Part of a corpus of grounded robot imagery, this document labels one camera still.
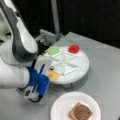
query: white surface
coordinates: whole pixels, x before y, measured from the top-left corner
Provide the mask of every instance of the white surface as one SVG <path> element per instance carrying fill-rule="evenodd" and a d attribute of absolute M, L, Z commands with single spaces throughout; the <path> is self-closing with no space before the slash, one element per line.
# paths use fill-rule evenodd
<path fill-rule="evenodd" d="M 78 80 L 80 80 L 82 77 L 84 77 L 88 70 L 89 70 L 89 59 L 87 57 L 87 55 L 80 50 L 79 53 L 77 54 L 73 54 L 75 57 L 74 59 L 71 59 L 72 56 L 66 54 L 65 52 L 68 51 L 68 47 L 60 47 L 60 53 L 64 53 L 64 60 L 63 60 L 63 55 L 60 54 L 58 56 L 52 56 L 52 65 L 56 64 L 57 62 L 53 59 L 56 58 L 59 61 L 67 61 L 68 63 L 71 63 L 75 66 L 78 66 L 78 69 L 71 72 L 70 74 L 66 74 L 66 75 L 61 75 L 54 83 L 55 84 L 70 84 L 70 83 L 74 83 Z M 58 71 L 59 73 L 61 72 L 61 70 L 63 71 L 63 67 L 62 65 L 56 65 L 54 66 L 55 72 Z M 65 72 L 69 72 L 70 70 L 73 70 L 74 67 L 71 67 L 69 65 L 65 65 Z"/>
<path fill-rule="evenodd" d="M 86 105 L 93 112 L 89 120 L 101 120 L 100 108 L 96 101 L 81 92 L 70 92 L 59 97 L 52 106 L 51 120 L 71 120 L 68 113 L 78 102 Z"/>

